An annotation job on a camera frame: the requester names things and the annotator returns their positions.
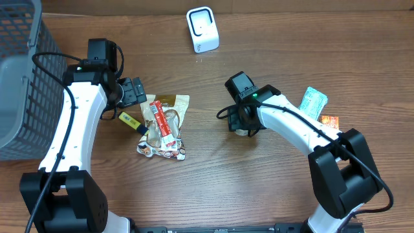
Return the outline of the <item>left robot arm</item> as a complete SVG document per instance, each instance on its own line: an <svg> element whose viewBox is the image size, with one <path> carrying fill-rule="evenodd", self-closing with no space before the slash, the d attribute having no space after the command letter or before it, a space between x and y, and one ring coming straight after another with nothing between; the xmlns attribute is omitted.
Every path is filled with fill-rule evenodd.
<svg viewBox="0 0 414 233"><path fill-rule="evenodd" d="M136 232L135 222L109 210L105 194L91 177L91 152L102 114L118 113L147 100L139 78L122 78L123 52L105 38L88 41L87 58L75 58L61 78L64 103L54 138L39 168L24 173L19 189L30 217L30 232Z"/></svg>

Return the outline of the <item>orange tissue pack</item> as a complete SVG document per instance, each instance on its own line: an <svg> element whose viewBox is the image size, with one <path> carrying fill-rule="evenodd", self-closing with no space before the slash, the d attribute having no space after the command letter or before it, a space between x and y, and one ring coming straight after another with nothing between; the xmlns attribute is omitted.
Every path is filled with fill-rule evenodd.
<svg viewBox="0 0 414 233"><path fill-rule="evenodd" d="M320 117L320 122L323 125L329 126L330 128L339 129L339 117L338 116L322 115Z"/></svg>

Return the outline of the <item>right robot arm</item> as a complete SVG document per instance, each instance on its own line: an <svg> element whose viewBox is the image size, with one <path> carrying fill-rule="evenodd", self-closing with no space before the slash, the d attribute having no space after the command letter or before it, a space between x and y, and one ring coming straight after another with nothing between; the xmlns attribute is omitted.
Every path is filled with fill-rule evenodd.
<svg viewBox="0 0 414 233"><path fill-rule="evenodd" d="M352 224L360 207L380 192L384 183L364 136L342 132L307 116L271 85L258 88L243 72L224 85L235 104L224 109L230 131L249 137L271 129L288 140L309 162L318 207L302 224L278 223L276 232L363 232Z"/></svg>

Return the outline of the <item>yellow highlighter marker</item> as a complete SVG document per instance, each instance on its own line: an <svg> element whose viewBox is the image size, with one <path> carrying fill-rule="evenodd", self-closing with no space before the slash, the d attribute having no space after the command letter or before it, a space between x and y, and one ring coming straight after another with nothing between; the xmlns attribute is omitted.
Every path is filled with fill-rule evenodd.
<svg viewBox="0 0 414 233"><path fill-rule="evenodd" d="M132 116L128 115L126 112L121 112L118 116L118 118L131 128L133 128L136 132L138 132L141 135L147 135L149 133L149 129L145 127L142 123L140 123L138 120L134 119Z"/></svg>

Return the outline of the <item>red chocolate bar wrapper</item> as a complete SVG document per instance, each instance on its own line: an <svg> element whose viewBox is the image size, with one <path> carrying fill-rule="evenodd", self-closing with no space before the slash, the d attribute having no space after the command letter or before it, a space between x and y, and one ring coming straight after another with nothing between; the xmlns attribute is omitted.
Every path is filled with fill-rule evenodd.
<svg viewBox="0 0 414 233"><path fill-rule="evenodd" d="M161 133L161 150L173 151L177 149L177 141L172 134L171 128L162 110L162 105L159 100L150 103L150 108L155 116L158 128Z"/></svg>

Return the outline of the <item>teal wet wipes pack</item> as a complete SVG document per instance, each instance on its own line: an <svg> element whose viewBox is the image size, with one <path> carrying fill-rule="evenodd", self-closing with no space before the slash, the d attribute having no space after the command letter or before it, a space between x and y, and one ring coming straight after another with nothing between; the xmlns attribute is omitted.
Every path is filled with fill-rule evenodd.
<svg viewBox="0 0 414 233"><path fill-rule="evenodd" d="M303 95L299 110L314 120L319 119L323 108L327 105L328 97L313 87L308 87Z"/></svg>

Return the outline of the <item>brown snack bag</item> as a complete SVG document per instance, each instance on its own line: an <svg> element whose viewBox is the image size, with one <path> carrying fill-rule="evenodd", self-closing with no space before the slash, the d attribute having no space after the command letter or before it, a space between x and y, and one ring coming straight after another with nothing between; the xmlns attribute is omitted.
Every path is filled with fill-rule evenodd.
<svg viewBox="0 0 414 233"><path fill-rule="evenodd" d="M145 127L149 131L147 135L142 136L138 141L136 151L146 157L157 155L167 159L183 161L186 157L186 152L181 137L181 127L190 104L190 96L181 94L147 94L146 98L147 101L141 103L140 108ZM153 102L159 104L162 109L166 123L171 131L171 136L175 140L175 144L172 146L167 146L162 139L161 127L154 115L155 108Z"/></svg>

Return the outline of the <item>green lid jar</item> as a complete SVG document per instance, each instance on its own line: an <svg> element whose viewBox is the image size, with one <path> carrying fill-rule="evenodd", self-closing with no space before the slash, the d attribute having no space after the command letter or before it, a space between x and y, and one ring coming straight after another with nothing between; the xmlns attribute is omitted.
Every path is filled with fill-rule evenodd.
<svg viewBox="0 0 414 233"><path fill-rule="evenodd" d="M239 136L247 136L248 132L249 132L249 130L237 129L235 131L235 134L237 134Z"/></svg>

